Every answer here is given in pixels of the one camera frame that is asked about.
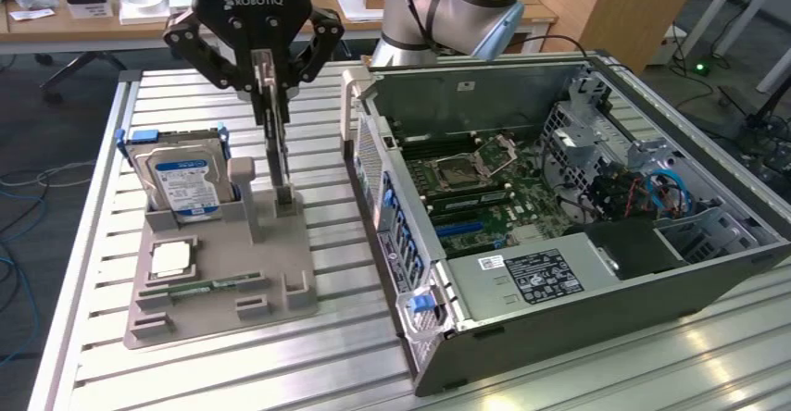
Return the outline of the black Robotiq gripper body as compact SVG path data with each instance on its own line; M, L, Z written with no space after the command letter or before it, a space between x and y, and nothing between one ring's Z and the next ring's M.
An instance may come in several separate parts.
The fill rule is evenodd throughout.
M238 50L288 52L310 13L310 0L193 0L189 27Z

